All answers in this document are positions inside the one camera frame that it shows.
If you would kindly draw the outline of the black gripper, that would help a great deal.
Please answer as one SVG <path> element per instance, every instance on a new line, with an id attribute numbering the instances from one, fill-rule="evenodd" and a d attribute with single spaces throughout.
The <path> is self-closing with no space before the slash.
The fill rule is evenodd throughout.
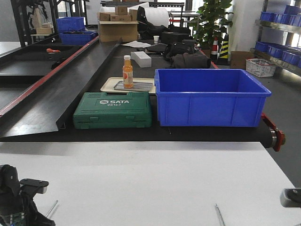
<path id="1" fill-rule="evenodd" d="M 49 182 L 18 179 L 17 169 L 0 166 L 0 224 L 2 226 L 54 226 L 55 222 L 41 214 L 33 200 L 44 194 Z"/>

